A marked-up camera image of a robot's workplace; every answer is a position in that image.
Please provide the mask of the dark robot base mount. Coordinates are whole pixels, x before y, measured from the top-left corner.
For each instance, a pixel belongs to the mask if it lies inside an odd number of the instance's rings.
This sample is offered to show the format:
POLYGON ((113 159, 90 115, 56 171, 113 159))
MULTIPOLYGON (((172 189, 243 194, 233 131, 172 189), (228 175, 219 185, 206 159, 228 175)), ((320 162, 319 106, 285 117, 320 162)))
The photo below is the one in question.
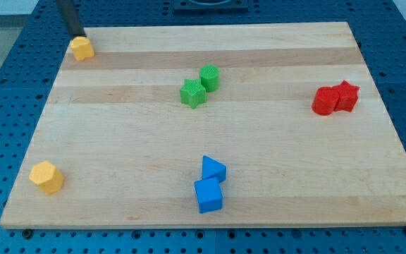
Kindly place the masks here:
POLYGON ((172 0, 176 13, 191 11, 247 11, 249 0, 172 0))

